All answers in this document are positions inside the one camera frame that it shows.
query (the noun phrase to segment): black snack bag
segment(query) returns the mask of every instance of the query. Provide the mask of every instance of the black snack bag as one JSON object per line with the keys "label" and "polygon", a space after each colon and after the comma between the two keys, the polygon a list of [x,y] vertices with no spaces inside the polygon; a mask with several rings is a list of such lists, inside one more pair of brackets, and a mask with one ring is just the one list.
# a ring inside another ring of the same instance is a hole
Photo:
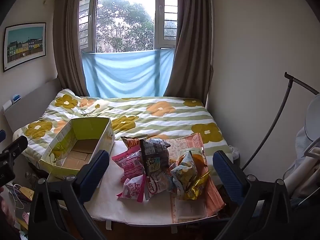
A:
{"label": "black snack bag", "polygon": [[169,168],[169,143],[162,139],[140,140],[143,167],[147,176],[153,172]]}

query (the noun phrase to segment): green foliage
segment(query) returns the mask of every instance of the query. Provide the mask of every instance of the green foliage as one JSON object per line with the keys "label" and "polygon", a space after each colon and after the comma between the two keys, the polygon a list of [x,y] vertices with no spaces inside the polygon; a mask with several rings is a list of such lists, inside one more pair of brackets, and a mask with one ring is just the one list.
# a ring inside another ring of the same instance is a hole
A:
{"label": "green foliage", "polygon": [[126,0],[100,0],[98,4],[97,52],[153,49],[154,23],[141,4]]}

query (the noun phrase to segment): picture frame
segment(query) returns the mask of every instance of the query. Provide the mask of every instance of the picture frame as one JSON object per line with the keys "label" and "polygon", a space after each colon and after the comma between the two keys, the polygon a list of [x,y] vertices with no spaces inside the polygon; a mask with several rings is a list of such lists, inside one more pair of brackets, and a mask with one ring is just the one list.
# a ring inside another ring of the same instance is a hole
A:
{"label": "picture frame", "polygon": [[46,23],[12,25],[4,31],[3,71],[46,56]]}

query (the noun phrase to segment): floral quilt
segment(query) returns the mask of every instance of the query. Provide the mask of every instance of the floral quilt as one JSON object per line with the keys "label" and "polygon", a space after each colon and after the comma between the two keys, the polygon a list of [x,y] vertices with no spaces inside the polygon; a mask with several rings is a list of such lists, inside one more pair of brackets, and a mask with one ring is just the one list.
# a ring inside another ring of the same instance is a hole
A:
{"label": "floral quilt", "polygon": [[56,134],[72,118],[108,117],[116,140],[121,136],[173,139],[200,133],[212,175],[212,158],[223,150],[232,160],[230,149],[221,131],[201,101],[192,98],[140,97],[89,98],[75,96],[71,90],[59,92],[38,121],[18,129],[13,140],[28,138],[24,155],[39,161]]}

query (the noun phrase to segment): blue cloth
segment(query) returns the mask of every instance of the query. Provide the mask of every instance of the blue cloth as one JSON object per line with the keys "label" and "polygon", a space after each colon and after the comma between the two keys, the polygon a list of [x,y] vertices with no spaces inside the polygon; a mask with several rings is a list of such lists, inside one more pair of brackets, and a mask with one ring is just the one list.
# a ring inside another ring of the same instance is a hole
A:
{"label": "blue cloth", "polygon": [[82,62],[91,97],[163,96],[169,82],[173,49],[85,53]]}

